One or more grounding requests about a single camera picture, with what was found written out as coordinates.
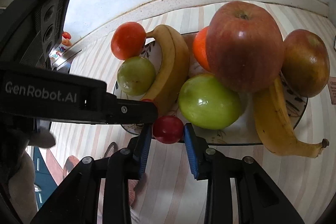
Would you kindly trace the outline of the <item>white gloved left hand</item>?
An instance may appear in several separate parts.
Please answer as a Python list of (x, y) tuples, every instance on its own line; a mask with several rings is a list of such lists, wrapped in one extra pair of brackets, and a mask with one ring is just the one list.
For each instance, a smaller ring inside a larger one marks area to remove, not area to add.
[[(29, 145), (41, 148), (51, 148), (55, 144), (54, 135), (45, 128), (33, 134), (29, 141)], [(10, 202), (22, 223), (30, 223), (38, 211), (34, 184), (34, 162), (24, 148), (19, 158), (18, 170), (9, 179)]]

